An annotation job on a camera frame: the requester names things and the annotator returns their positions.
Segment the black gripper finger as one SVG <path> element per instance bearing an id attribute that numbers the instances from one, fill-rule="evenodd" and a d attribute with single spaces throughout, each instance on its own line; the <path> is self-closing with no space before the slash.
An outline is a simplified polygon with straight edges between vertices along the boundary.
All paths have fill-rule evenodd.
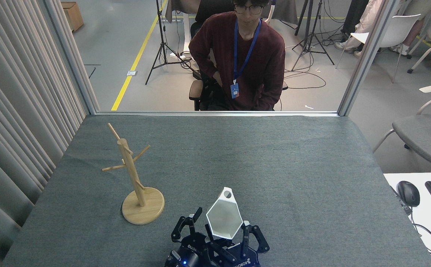
<path id="1" fill-rule="evenodd" d="M 241 242 L 241 257 L 246 258 L 249 250 L 249 235 L 253 234 L 258 242 L 257 253 L 266 253 L 270 250 L 270 246 L 266 241 L 261 228 L 258 225 L 251 225 L 249 221 L 244 221 L 241 225 L 243 237 Z"/>
<path id="2" fill-rule="evenodd" d="M 171 240 L 173 242 L 180 242 L 181 231 L 185 226 L 189 226 L 190 234 L 194 234 L 196 232 L 195 223 L 201 214 L 202 207 L 199 207 L 195 214 L 189 215 L 187 217 L 181 216 L 171 233 Z"/>
<path id="3" fill-rule="evenodd" d="M 234 245 L 231 239 L 214 239 L 209 224 L 205 224 L 209 241 L 205 244 L 205 260 L 208 262 L 234 262 L 236 257 L 229 253 L 226 248 Z"/>

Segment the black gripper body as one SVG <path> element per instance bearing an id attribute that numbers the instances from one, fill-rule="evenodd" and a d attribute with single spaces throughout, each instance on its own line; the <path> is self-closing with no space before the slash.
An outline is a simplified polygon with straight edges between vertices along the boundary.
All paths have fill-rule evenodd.
<path id="1" fill-rule="evenodd" d="M 206 235 L 195 233 L 182 239 L 177 250 L 172 250 L 167 259 L 166 267 L 209 267 L 204 251 L 207 248 Z"/>
<path id="2" fill-rule="evenodd" d="M 248 252 L 245 258 L 241 257 L 239 254 L 230 254 L 235 257 L 235 261 L 229 261 L 223 256 L 215 256 L 213 261 L 218 264 L 219 267 L 261 267 L 257 252 Z"/>

